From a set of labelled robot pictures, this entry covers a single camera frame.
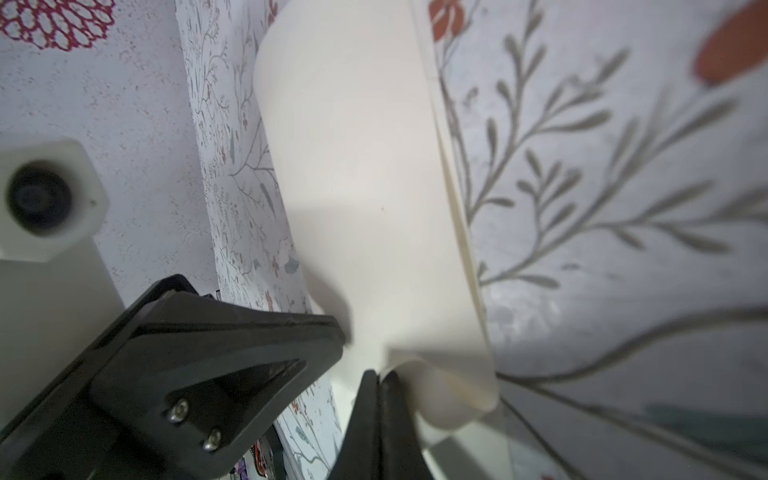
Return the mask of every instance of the white surface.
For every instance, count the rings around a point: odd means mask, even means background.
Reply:
[[[334,377],[356,391],[365,369],[397,367],[425,439],[492,410],[409,3],[293,0],[253,82],[313,310],[348,333]]]
[[[70,52],[0,35],[0,131],[78,139],[110,198],[96,244],[124,302],[185,275],[217,289],[174,3],[117,2]]]
[[[109,208],[93,164],[77,141],[0,134],[0,185],[10,184],[17,172],[30,164],[58,174],[67,183],[71,211],[62,225],[38,235],[19,224],[10,209],[0,208],[3,260],[47,262],[96,233]]]
[[[0,261],[0,305],[2,429],[123,305],[90,238],[47,263]]]

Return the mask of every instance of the paper sheet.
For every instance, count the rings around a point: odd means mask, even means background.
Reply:
[[[397,369],[429,444],[498,385],[419,52],[407,0],[293,0],[253,83],[313,309],[348,335],[340,420],[364,370]]]

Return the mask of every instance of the floral paper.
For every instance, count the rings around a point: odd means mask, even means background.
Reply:
[[[284,3],[177,0],[177,19],[222,300],[306,312],[251,82],[259,43]],[[304,478],[325,478],[341,444],[327,379],[307,389],[277,424]]]
[[[424,4],[517,478],[762,478],[768,4]]]

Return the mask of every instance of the hexagonal nut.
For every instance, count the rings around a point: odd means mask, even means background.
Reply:
[[[50,229],[22,225],[14,213],[17,204],[12,199],[12,185],[19,172],[29,167],[63,180],[70,192],[66,216]],[[107,193],[88,154],[70,138],[0,135],[0,187],[0,260],[47,262],[93,236],[109,208]]]

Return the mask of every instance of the orange petal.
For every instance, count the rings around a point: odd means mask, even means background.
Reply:
[[[448,13],[443,13],[442,17],[438,18],[432,26],[432,33],[435,36],[435,41],[445,37],[445,33],[448,31],[448,19]]]
[[[445,0],[432,0],[429,3],[429,18],[434,22],[435,17],[445,8]]]
[[[458,35],[462,33],[462,28],[464,28],[464,7],[462,7],[458,2],[454,4],[453,7],[453,24],[451,25],[451,33],[453,35]]]
[[[694,63],[694,73],[718,85],[757,66],[768,56],[768,0],[755,0],[712,34]]]

